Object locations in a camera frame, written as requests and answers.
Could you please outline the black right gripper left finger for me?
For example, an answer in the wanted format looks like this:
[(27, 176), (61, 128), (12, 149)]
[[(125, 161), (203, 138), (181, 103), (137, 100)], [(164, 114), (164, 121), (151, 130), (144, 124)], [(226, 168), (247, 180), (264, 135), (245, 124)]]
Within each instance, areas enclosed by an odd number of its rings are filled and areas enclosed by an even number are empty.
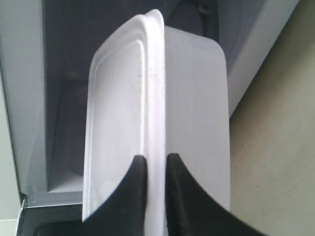
[(143, 236), (147, 182), (147, 160), (136, 155), (115, 191), (83, 221), (81, 235)]

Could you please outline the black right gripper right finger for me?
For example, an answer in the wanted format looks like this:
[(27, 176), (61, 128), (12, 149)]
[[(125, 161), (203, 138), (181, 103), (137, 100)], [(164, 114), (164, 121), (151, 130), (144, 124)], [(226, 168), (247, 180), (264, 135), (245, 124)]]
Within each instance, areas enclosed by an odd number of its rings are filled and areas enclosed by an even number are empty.
[(177, 153), (166, 160), (165, 205), (170, 236), (258, 235), (206, 193)]

